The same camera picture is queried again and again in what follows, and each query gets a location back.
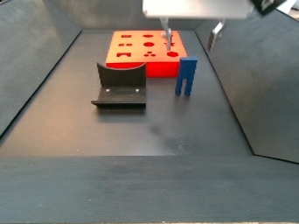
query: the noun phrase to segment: black chair-shaped object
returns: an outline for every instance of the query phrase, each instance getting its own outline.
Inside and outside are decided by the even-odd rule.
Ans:
[[[145,63],[133,68],[111,68],[97,63],[101,88],[97,107],[145,107]]]

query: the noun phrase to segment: hole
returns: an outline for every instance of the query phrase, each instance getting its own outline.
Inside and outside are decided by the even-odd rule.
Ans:
[[[127,56],[127,57],[131,57],[131,52],[119,52],[116,54],[117,57],[121,57],[121,56]]]
[[[167,55],[169,56],[169,57],[177,57],[179,56],[179,53],[177,52],[168,52],[167,53]]]
[[[155,43],[152,43],[152,42],[145,42],[144,43],[144,46],[153,46],[155,45]]]
[[[153,35],[152,34],[145,34],[144,38],[149,39]]]
[[[167,43],[164,43],[167,45]],[[171,46],[173,46],[175,43],[171,43]]]
[[[129,39],[132,38],[132,35],[121,35],[121,39]]]

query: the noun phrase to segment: blue block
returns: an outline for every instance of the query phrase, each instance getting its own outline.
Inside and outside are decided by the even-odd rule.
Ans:
[[[195,57],[180,58],[179,74],[176,79],[175,94],[182,94],[183,80],[186,80],[184,95],[192,93],[192,81],[195,75],[198,59]]]

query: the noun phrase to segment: dark gray surface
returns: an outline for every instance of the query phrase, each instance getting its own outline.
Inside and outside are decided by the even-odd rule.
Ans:
[[[143,14],[141,0],[53,0],[84,30],[161,30],[160,19]],[[173,30],[194,31],[199,19],[171,19]]]
[[[299,166],[262,157],[0,159],[0,223],[299,221]]]
[[[216,22],[198,29],[202,43]],[[299,162],[299,23],[275,11],[228,21],[210,53],[252,150]]]
[[[147,79],[147,109],[97,110],[97,62],[112,31],[83,32],[0,143],[0,156],[251,155],[194,31],[182,32],[199,58],[191,97],[175,79]]]
[[[52,1],[1,4],[0,135],[79,33]]]

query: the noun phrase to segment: gray floor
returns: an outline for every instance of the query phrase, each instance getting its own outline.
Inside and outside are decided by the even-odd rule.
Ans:
[[[148,79],[147,109],[99,111],[96,63],[112,31],[83,32],[0,143],[1,157],[251,155],[216,75],[192,31],[186,50],[199,58],[191,97],[175,79]]]
[[[148,80],[144,113],[96,110],[111,34],[79,36],[1,139],[0,223],[298,222],[299,166],[251,155],[194,32],[191,98]]]

